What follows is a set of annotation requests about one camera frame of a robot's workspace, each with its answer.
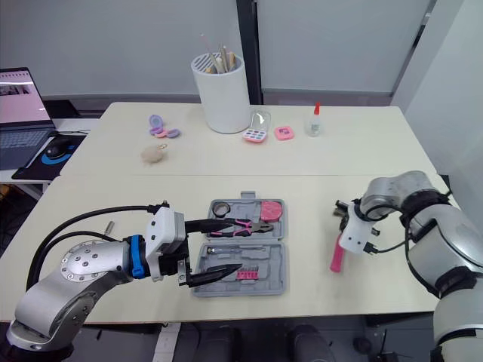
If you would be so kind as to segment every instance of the beige pom pom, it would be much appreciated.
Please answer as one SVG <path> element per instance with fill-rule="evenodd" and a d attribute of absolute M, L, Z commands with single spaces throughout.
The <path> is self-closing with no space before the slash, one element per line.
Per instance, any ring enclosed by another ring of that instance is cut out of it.
<path fill-rule="evenodd" d="M 141 158 L 147 164 L 155 164 L 156 162 L 160 162 L 163 158 L 163 149 L 168 147 L 166 144 L 162 144 L 159 146 L 149 146 L 141 152 Z"/>

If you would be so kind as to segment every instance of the white pen holder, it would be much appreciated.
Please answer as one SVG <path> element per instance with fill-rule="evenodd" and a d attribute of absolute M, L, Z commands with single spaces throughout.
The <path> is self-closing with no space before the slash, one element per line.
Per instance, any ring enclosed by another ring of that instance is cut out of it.
<path fill-rule="evenodd" d="M 245 62 L 235 55 L 235 69 L 222 74 L 206 73 L 209 66 L 214 67 L 209 54 L 191 62 L 208 126 L 220 133 L 244 130 L 251 121 Z"/>

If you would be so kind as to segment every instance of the laptop keyboard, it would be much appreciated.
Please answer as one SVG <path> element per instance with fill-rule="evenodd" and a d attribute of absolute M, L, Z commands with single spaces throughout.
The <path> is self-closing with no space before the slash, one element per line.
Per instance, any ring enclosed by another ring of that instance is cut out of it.
<path fill-rule="evenodd" d="M 46 130 L 33 130 L 29 132 L 12 132 L 0 134 L 1 149 L 15 149 L 17 147 L 37 146 L 38 142 L 47 133 Z"/>

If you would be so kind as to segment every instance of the desk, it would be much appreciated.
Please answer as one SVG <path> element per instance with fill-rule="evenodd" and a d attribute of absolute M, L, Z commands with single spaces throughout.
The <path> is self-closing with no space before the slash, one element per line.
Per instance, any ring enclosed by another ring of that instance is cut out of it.
<path fill-rule="evenodd" d="M 55 129 L 59 132 L 65 131 L 72 131 L 72 130 L 93 130 L 99 123 L 98 118 L 58 118 L 52 120 Z M 49 138 L 45 141 L 44 145 L 39 149 L 35 157 L 44 150 L 46 145 L 52 139 Z M 24 191 L 26 194 L 32 196 L 34 199 L 38 200 L 42 196 L 38 189 L 33 188 L 32 184 L 42 184 L 42 187 L 45 189 L 48 184 L 51 182 L 50 180 L 42 180 L 42 179 L 12 179 L 14 173 L 17 172 L 15 170 L 0 170 L 0 183 L 8 183 L 11 185 L 16 185 L 19 189 Z"/>
<path fill-rule="evenodd" d="M 429 175 L 445 191 L 439 176 Z M 329 271 L 340 219 L 332 216 L 336 199 L 362 195 L 373 176 L 125 176 L 57 177 L 22 225 L 0 259 L 0 320 L 14 317 L 24 294 L 26 274 L 37 245 L 66 219 L 101 207 L 155 204 L 167 199 L 185 220 L 205 218 L 211 200 L 237 198 L 240 191 L 255 190 L 259 198 L 281 198 L 286 203 L 288 229 L 283 239 L 288 253 L 288 288 L 281 296 L 196 298 L 177 279 L 150 278 L 121 285 L 97 303 L 88 322 L 133 323 L 156 321 L 225 320 L 309 315 L 373 314 L 432 311 L 437 299 L 409 272 L 404 251 L 370 256 L 346 254 L 343 272 Z M 66 230 L 103 232 L 115 222 L 112 236 L 144 233 L 149 215 L 143 211 L 117 213 L 84 220 Z M 380 237 L 371 241 L 390 247 L 403 238 L 398 216 L 377 224 Z M 85 238 L 55 247 L 43 275 L 59 265 L 62 255 Z M 200 234 L 189 237 L 195 267 Z"/>
<path fill-rule="evenodd" d="M 200 104 L 113 103 L 81 144 L 62 175 L 386 175 L 407 170 L 435 173 L 398 107 L 322 107 L 322 135 L 308 137 L 308 106 L 253 106 L 272 115 L 268 139 L 208 128 Z M 159 114 L 176 139 L 149 135 L 148 117 Z M 275 127 L 290 125 L 295 138 L 278 141 Z M 166 157 L 143 164 L 148 145 L 167 143 Z"/>

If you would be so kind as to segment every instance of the robotic arm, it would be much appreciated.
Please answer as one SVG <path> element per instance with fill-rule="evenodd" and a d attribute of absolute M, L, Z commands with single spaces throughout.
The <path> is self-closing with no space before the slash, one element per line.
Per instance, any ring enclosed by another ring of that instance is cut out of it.
<path fill-rule="evenodd" d="M 179 285 L 218 281 L 241 264 L 221 265 L 192 275 L 187 234 L 231 226 L 223 220 L 185 222 L 164 202 L 146 227 L 146 240 L 93 240 L 70 249 L 60 265 L 33 285 L 15 310 L 0 357 L 7 361 L 57 361 L 71 355 L 72 340 L 99 298 L 116 285 L 178 274 Z"/>
<path fill-rule="evenodd" d="M 483 237 L 463 212 L 420 171 L 374 179 L 361 199 L 336 205 L 344 215 L 340 246 L 353 253 L 377 251 L 368 241 L 373 225 L 395 210 L 401 212 L 409 269 L 440 299 L 433 317 L 437 347 L 431 361 L 481 361 Z"/>

